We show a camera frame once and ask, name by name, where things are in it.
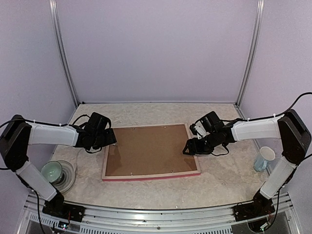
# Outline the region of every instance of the brown board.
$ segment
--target brown board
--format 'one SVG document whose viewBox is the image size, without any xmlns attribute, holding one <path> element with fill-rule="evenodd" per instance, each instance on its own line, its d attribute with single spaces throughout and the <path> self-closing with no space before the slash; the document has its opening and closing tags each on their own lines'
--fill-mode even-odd
<svg viewBox="0 0 312 234">
<path fill-rule="evenodd" d="M 185 124 L 114 128 L 116 145 L 105 149 L 103 181 L 199 175 L 196 156 L 182 153 L 190 138 Z"/>
</svg>

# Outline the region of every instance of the vertical metal post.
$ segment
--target vertical metal post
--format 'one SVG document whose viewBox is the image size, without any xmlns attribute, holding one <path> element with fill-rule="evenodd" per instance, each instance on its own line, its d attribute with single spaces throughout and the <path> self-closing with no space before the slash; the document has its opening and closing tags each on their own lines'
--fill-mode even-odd
<svg viewBox="0 0 312 234">
<path fill-rule="evenodd" d="M 240 107 L 242 103 L 242 100 L 246 91 L 247 83 L 250 77 L 250 72 L 253 66 L 254 56 L 255 56 L 255 52 L 256 52 L 256 48 L 258 44 L 258 38 L 260 34 L 260 28 L 261 28 L 261 22 L 262 22 L 262 16 L 263 16 L 263 8 L 264 8 L 264 0 L 258 0 L 257 13 L 256 13 L 256 18 L 255 18 L 254 28 L 253 28 L 252 43 L 251 43 L 249 54 L 248 54 L 248 60 L 247 60 L 247 64 L 246 64 L 246 68 L 244 72 L 243 82 L 240 86 L 240 90 L 239 90 L 238 97 L 236 100 L 236 105 L 238 108 Z"/>
<path fill-rule="evenodd" d="M 57 45 L 58 45 L 59 56 L 63 65 L 63 69 L 64 69 L 65 76 L 66 76 L 66 81 L 67 81 L 74 105 L 77 108 L 79 106 L 79 99 L 78 99 L 77 92 L 73 83 L 72 76 L 69 71 L 69 66 L 68 66 L 68 62 L 67 62 L 67 58 L 66 58 L 66 54 L 64 50 L 64 44 L 63 44 L 62 34 L 60 30 L 60 25 L 59 25 L 57 2 L 56 0 L 49 0 L 49 3 L 50 3 L 50 10 L 51 10 L 51 16 L 52 16 L 52 23 L 53 23 L 54 32 L 55 32 Z"/>
</svg>

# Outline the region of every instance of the beige countertop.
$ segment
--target beige countertop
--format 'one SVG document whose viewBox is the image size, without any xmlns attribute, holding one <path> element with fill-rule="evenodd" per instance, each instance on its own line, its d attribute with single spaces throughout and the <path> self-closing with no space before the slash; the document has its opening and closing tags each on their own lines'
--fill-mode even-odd
<svg viewBox="0 0 312 234">
<path fill-rule="evenodd" d="M 112 127 L 153 124 L 194 123 L 210 111 L 220 118 L 235 119 L 231 104 L 136 103 L 84 104 L 73 119 L 98 112 L 109 117 Z M 251 200 L 261 187 L 266 173 L 253 169 L 256 149 L 250 140 L 228 146 L 226 156 L 199 156 L 201 175 L 146 181 L 103 182 L 104 151 L 90 155 L 83 149 L 58 146 L 51 160 L 77 164 L 74 186 L 64 196 L 67 201 L 107 207 L 136 209 L 182 209 L 209 207 Z M 216 154 L 223 153 L 217 147 Z"/>
</svg>

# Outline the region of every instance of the mug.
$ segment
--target mug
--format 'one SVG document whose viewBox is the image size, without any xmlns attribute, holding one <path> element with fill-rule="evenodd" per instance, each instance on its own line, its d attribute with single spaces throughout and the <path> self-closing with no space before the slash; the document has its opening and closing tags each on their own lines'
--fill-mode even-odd
<svg viewBox="0 0 312 234">
<path fill-rule="evenodd" d="M 257 172 L 262 172 L 264 171 L 267 166 L 269 161 L 273 161 L 275 159 L 275 152 L 273 149 L 267 146 L 263 146 L 260 149 L 260 152 L 257 155 L 257 158 L 254 161 L 253 168 Z"/>
</svg>

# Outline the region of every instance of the wall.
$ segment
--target wall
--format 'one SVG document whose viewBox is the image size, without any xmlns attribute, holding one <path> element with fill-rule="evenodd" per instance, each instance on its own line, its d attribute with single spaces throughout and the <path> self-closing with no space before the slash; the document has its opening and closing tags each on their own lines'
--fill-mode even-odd
<svg viewBox="0 0 312 234">
<path fill-rule="evenodd" d="M 67 122 L 74 105 L 59 59 L 48 1 L 2 0 L 0 32 L 0 123 L 14 114 Z M 40 169 L 53 149 L 33 146 L 28 156 Z M 0 167 L 5 167 L 2 159 Z M 29 191 L 11 171 L 0 172 L 0 187 L 0 234 L 11 234 Z"/>
<path fill-rule="evenodd" d="M 66 0 L 58 15 L 85 102 L 232 102 L 257 0 Z"/>
<path fill-rule="evenodd" d="M 312 91 L 312 2 L 266 0 L 259 43 L 241 109 L 247 117 L 286 110 L 303 92 Z M 294 107 L 312 132 L 312 96 Z M 261 145 L 281 153 L 279 140 Z M 312 159 L 300 165 L 288 190 L 303 233 L 312 233 Z"/>
</svg>

